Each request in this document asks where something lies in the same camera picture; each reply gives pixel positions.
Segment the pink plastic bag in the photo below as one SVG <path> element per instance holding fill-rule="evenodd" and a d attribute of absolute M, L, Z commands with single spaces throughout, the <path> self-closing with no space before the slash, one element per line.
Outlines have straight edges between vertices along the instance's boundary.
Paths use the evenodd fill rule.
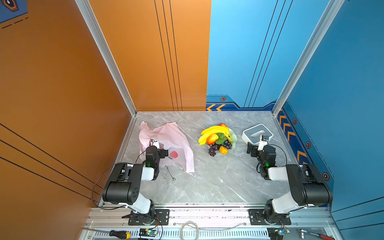
<path fill-rule="evenodd" d="M 150 129 L 147 123 L 142 122 L 140 128 L 140 152 L 150 146 L 151 140 L 157 141 L 161 148 L 170 151 L 168 157 L 160 160 L 159 167 L 179 164 L 186 173 L 195 172 L 193 151 L 187 137 L 176 123 L 167 123 L 158 128 Z"/>

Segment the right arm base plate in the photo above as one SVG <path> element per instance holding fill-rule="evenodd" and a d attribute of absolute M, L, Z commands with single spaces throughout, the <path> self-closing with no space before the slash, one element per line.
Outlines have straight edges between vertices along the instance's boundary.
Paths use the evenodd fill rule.
<path fill-rule="evenodd" d="M 267 213 L 264 209 L 249 209 L 248 214 L 252 226 L 292 224 L 288 214 Z"/>

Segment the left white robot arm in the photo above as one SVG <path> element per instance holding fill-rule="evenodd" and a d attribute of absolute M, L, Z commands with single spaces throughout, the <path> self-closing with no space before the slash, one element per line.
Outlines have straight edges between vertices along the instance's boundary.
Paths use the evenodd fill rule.
<path fill-rule="evenodd" d="M 117 204 L 132 210 L 129 218 L 146 225 L 155 217 L 154 202 L 140 193 L 141 182 L 155 181 L 160 172 L 160 159 L 169 155 L 156 146 L 147 147 L 146 159 L 141 164 L 118 163 L 113 166 L 106 182 L 102 198 L 104 202 Z"/>

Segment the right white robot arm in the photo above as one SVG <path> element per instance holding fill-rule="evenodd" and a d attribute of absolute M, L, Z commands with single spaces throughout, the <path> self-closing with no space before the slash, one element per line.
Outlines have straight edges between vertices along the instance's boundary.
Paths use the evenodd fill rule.
<path fill-rule="evenodd" d="M 247 153 L 258 159 L 259 173 L 267 181 L 289 183 L 289 192 L 266 202 L 264 210 L 250 210 L 250 218 L 268 225 L 285 224 L 291 212 L 331 204 L 333 194 L 313 164 L 276 166 L 276 148 L 248 143 Z"/>

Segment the red yellow mango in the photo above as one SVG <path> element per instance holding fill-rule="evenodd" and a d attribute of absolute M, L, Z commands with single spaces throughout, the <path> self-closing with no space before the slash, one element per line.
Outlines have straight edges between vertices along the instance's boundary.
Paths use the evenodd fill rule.
<path fill-rule="evenodd" d="M 207 137 L 206 143 L 209 145 L 213 145 L 218 139 L 219 136 L 217 134 L 211 134 Z"/>

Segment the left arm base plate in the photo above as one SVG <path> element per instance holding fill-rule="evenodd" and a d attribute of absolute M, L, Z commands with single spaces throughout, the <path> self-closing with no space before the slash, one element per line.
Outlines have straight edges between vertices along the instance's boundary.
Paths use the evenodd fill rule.
<path fill-rule="evenodd" d="M 155 226 L 158 221 L 162 226 L 167 226 L 170 220 L 169 209 L 154 209 L 148 214 L 137 214 L 131 212 L 128 225 L 129 226 Z"/>

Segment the small orange green fruit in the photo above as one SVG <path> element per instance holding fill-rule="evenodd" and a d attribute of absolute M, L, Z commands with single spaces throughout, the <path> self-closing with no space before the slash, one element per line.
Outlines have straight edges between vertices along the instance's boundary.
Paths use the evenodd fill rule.
<path fill-rule="evenodd" d="M 222 155 L 227 155 L 228 154 L 228 149 L 224 146 L 220 146 L 219 148 L 219 152 L 222 154 Z"/>

